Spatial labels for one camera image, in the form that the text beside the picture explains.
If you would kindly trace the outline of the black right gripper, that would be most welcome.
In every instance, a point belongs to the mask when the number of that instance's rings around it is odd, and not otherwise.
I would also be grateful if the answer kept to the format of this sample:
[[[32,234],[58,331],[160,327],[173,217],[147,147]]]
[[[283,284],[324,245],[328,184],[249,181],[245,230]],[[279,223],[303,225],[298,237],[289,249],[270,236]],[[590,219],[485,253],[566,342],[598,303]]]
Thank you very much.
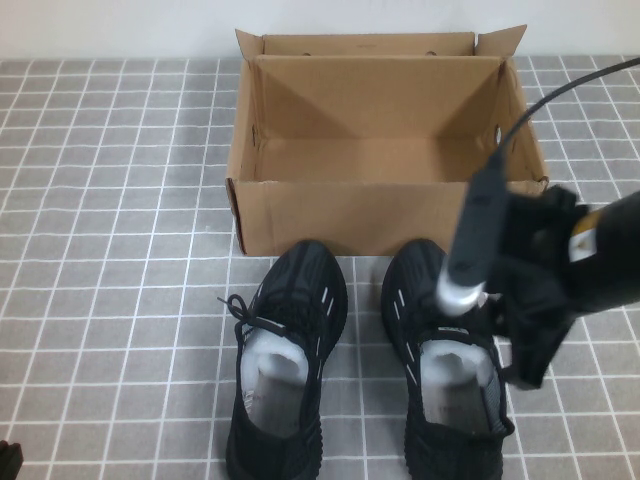
[[[560,186],[537,196],[508,196],[488,290],[499,296],[489,301],[492,335],[511,340],[508,382],[521,390],[542,387],[575,323],[566,287],[568,242],[572,228],[587,212],[574,192]]]

